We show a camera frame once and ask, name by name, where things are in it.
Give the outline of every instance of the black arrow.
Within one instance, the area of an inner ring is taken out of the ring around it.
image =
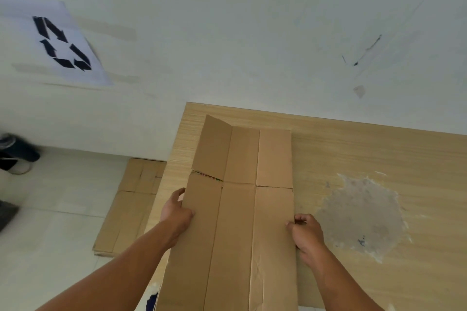
[[[55,58],[57,56],[57,54],[55,53],[56,49],[48,42],[48,40],[43,39],[41,43],[44,45],[45,51],[48,55],[50,55],[52,58]]]
[[[86,55],[85,55],[83,52],[81,52],[73,43],[72,43],[72,45],[70,46],[70,49],[71,49],[74,53],[76,53],[76,54],[78,55],[79,58],[81,58],[82,60],[84,60],[84,61],[86,62],[87,65],[90,66],[90,61],[89,61],[89,59],[88,59],[88,58],[86,57]]]
[[[47,33],[47,28],[45,27],[45,24],[44,24],[44,19],[42,19],[42,17],[39,17],[39,16],[33,16],[32,19],[34,20],[34,23],[36,25],[36,28],[39,34],[41,36],[44,36],[45,38],[49,38],[49,34]]]
[[[64,66],[65,68],[74,68],[73,64],[68,59],[61,59],[61,58],[54,58],[54,59],[58,64],[60,64],[61,66]]]
[[[82,71],[91,70],[90,66],[87,65],[85,62],[80,61],[80,60],[76,60],[76,59],[75,59],[75,66],[77,68],[81,69]]]
[[[65,32],[63,32],[62,30],[59,30],[58,27],[56,27],[49,19],[47,19],[46,17],[44,17],[44,20],[45,20],[45,25],[47,25],[47,27],[49,28],[49,30],[51,30],[53,33],[55,33],[56,37],[62,41],[62,42],[66,42],[68,43],[66,37],[65,37]]]

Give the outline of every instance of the person's left hand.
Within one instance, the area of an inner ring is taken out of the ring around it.
[[[167,249],[175,246],[178,236],[190,226],[191,219],[195,212],[188,208],[182,207],[182,201],[178,200],[180,195],[185,192],[185,188],[180,188],[172,193],[171,197],[165,202],[161,211],[161,218],[159,221],[166,221],[170,223],[172,229],[172,236],[168,243]]]

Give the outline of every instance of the recycling symbol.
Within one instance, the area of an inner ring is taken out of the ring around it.
[[[90,67],[90,61],[89,58],[81,52],[73,43],[69,47],[74,54],[76,54],[81,60],[73,59],[72,61],[68,59],[62,59],[62,58],[57,58],[56,56],[56,49],[54,48],[53,45],[50,44],[50,37],[47,29],[52,31],[55,36],[57,37],[58,40],[68,43],[68,40],[65,37],[65,32],[60,30],[58,27],[56,27],[49,19],[46,17],[40,17],[40,16],[33,16],[32,19],[34,20],[34,23],[36,25],[37,31],[39,34],[43,37],[45,37],[41,43],[44,45],[45,52],[54,59],[58,64],[65,68],[79,68],[83,72],[86,70],[91,70]]]

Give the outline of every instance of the person's left arm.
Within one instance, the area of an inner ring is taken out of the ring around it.
[[[162,255],[190,225],[194,212],[182,208],[178,201],[183,192],[185,189],[181,188],[172,193],[162,209],[160,222],[121,255],[36,311],[133,311]]]

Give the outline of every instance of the forearm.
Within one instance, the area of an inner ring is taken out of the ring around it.
[[[327,311],[382,311],[326,246],[315,249],[312,261],[309,267]]]
[[[71,286],[37,311],[133,311],[172,236],[162,221],[121,255]]]

